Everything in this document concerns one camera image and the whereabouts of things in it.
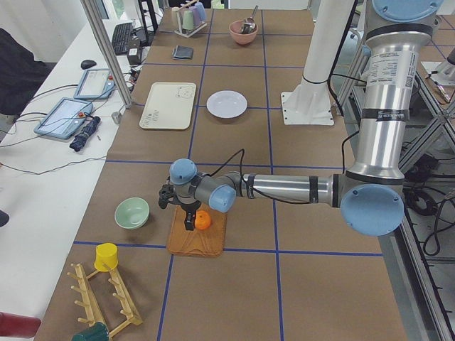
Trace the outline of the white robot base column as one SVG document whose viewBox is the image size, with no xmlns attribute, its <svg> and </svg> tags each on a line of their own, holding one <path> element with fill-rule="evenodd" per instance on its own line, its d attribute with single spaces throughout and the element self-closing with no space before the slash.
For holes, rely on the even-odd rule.
<svg viewBox="0 0 455 341">
<path fill-rule="evenodd" d="M 282 93 L 286 125 L 334 124 L 328 79 L 354 10 L 354 1 L 320 3 L 301 82 L 293 92 Z"/>
</svg>

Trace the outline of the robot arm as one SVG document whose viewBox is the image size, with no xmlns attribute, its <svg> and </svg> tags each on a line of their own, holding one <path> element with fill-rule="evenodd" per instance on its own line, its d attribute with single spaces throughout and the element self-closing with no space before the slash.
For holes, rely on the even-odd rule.
<svg viewBox="0 0 455 341">
<path fill-rule="evenodd" d="M 178 205 L 185 228 L 195 227 L 196 212 L 207 204 L 227 212 L 237 197 L 294 204 L 326 203 L 340 209 L 354 230 L 381 236 L 405 216 L 404 180 L 398 163 L 410 116 L 419 52 L 433 36 L 440 1 L 369 1 L 364 41 L 370 51 L 365 100 L 354 163 L 341 174 L 317 176 L 201 173 L 181 158 L 171 164 L 159 193 L 159 206 Z"/>
</svg>

